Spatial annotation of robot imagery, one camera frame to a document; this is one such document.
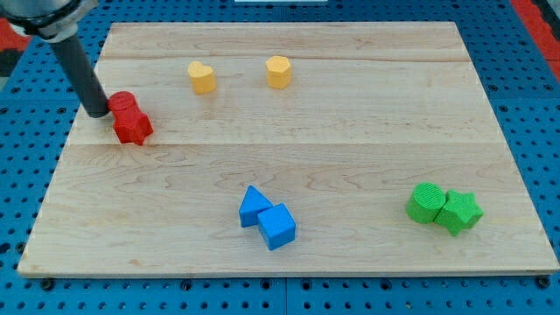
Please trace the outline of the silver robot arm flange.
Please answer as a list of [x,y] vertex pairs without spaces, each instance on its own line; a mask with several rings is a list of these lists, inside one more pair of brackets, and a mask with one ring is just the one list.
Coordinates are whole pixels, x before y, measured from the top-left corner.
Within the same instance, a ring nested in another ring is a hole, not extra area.
[[98,0],[1,0],[1,16],[21,35],[57,43],[75,35],[78,22],[98,5]]

